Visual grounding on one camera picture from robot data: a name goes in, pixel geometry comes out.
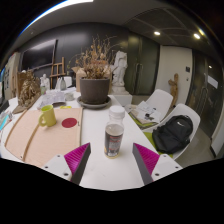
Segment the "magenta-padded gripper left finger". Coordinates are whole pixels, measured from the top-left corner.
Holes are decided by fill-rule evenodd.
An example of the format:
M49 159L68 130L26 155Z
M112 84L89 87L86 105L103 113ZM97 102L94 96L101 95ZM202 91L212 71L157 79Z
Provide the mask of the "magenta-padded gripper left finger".
M91 144L87 143L65 155L57 154L42 169L79 185L90 154Z

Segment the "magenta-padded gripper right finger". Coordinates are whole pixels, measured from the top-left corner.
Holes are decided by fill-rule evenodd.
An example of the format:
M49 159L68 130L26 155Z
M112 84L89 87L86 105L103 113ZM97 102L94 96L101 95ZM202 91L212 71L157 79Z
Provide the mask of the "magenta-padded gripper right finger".
M182 169L169 155L159 155L137 143L133 144L132 153L145 185Z

